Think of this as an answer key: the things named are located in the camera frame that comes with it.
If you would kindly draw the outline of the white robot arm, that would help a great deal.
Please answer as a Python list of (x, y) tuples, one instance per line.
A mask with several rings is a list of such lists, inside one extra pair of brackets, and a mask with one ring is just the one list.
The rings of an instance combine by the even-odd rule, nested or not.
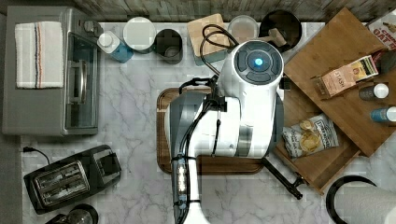
[(182, 91), (166, 108), (175, 224), (208, 224), (199, 156), (261, 159), (275, 148), (283, 128), (283, 70), (275, 47), (249, 40), (235, 46), (220, 74), (205, 81), (210, 93)]

